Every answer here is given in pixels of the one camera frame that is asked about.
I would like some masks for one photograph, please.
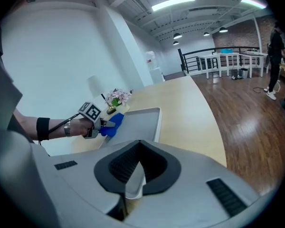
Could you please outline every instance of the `gray tray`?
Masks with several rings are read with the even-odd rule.
[[[159,107],[130,111],[124,114],[122,124],[114,137],[107,137],[101,147],[123,143],[130,140],[149,140],[158,142],[162,124],[162,111]],[[125,186],[127,199],[142,197],[146,183],[143,167],[138,163]]]
[[[107,137],[101,147],[137,139],[158,142],[161,123],[162,111],[159,107],[126,112],[116,135]]]

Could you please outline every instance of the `white wall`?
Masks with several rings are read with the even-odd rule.
[[[7,20],[2,59],[23,93],[17,107],[22,114],[52,119],[76,114],[84,101],[93,100],[86,81],[91,75],[104,80],[108,91],[129,89],[97,21],[96,14],[77,9],[47,9]],[[96,102],[104,106],[101,96]],[[63,138],[42,145],[50,155],[68,154],[75,141]]]
[[[102,29],[129,79],[131,89],[138,90],[152,85],[153,80],[144,57],[122,15],[116,8],[110,7],[106,0],[95,2],[99,8],[97,14]]]
[[[153,51],[155,53],[157,66],[164,71],[166,69],[166,60],[160,43],[136,25],[130,22],[127,22],[127,25],[129,26],[141,53],[144,55],[147,51]]]
[[[185,54],[192,51],[215,47],[211,35],[205,37],[200,31],[188,32],[182,35],[183,36],[181,38],[177,39],[179,44],[175,46],[173,45],[174,41],[172,38],[160,41],[167,62],[167,67],[164,71],[165,75],[181,71],[181,59],[178,53],[178,48],[180,48],[182,53]],[[209,54],[209,52],[200,52],[195,54],[195,56],[204,54]]]

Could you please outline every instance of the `white table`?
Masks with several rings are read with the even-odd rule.
[[[227,165],[218,124],[205,97],[190,76],[134,90],[129,106],[130,111],[161,108],[159,143],[201,153],[223,166]],[[104,140],[101,134],[94,139],[74,137],[72,153],[97,150]]]
[[[206,65],[206,77],[209,78],[209,72],[208,72],[208,63],[207,63],[207,59],[209,58],[216,58],[218,60],[218,74],[220,77],[222,77],[222,72],[221,72],[221,68],[220,68],[220,59],[219,59],[220,55],[219,54],[207,54],[207,55],[202,55],[202,56],[199,56],[199,64],[200,64],[200,70],[201,72],[203,72],[203,67],[202,67],[202,64],[201,64],[201,61],[200,59],[203,58],[205,59],[205,65]],[[211,61],[211,69],[213,71],[213,62],[212,60]]]
[[[246,53],[240,53],[240,56],[243,57],[248,57],[249,58],[249,77],[252,78],[252,58],[253,57],[258,57],[260,58],[260,64],[263,65],[264,64],[264,55],[261,54],[246,54]],[[263,67],[261,66],[261,77],[263,77]]]
[[[226,63],[227,63],[227,76],[229,76],[229,60],[228,57],[231,56],[232,59],[232,69],[234,69],[234,63],[233,63],[233,56],[237,56],[237,69],[239,70],[239,53],[238,52],[232,52],[232,53],[218,53],[221,56],[226,56]]]
[[[258,54],[258,55],[263,55],[263,57],[267,57],[268,54],[267,53],[262,53],[262,52],[258,52],[258,51],[247,51],[247,54]],[[268,74],[268,70],[269,70],[269,64],[266,67],[266,73]]]

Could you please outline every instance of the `trash can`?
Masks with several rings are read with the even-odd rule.
[[[247,68],[241,68],[241,70],[239,71],[240,73],[240,76],[242,78],[247,78],[247,75],[248,75],[248,69]]]

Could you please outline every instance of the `black railing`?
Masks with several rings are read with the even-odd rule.
[[[233,49],[233,52],[245,53],[249,49],[259,50],[259,47],[220,47],[220,48],[214,47],[214,48],[208,48],[208,49],[203,49],[203,50],[198,50],[198,51],[192,51],[192,52],[188,52],[185,54],[182,53],[181,49],[178,49],[179,55],[180,55],[180,60],[181,60],[181,65],[180,65],[181,70],[182,71],[186,70],[187,73],[192,72],[192,71],[196,71],[196,70],[200,71],[201,68],[203,70],[205,70],[206,69],[205,59],[203,59],[203,58],[199,59],[199,56],[195,56],[195,55],[199,52],[204,52],[204,51],[209,51],[209,54],[210,53],[213,54],[213,53],[217,52],[217,50],[221,50],[221,49]],[[222,55],[220,61],[221,61],[222,67],[227,65],[226,56]],[[229,62],[229,66],[236,65],[237,64],[236,57],[228,57],[228,62]],[[252,59],[252,63],[253,64],[259,64],[259,58]],[[208,64],[208,69],[211,68],[211,65],[213,65],[214,68],[218,67],[218,61],[216,58],[209,58],[207,61],[207,64]],[[239,64],[240,64],[240,66],[242,66],[243,64],[249,64],[249,58],[243,58],[240,55],[239,56]]]

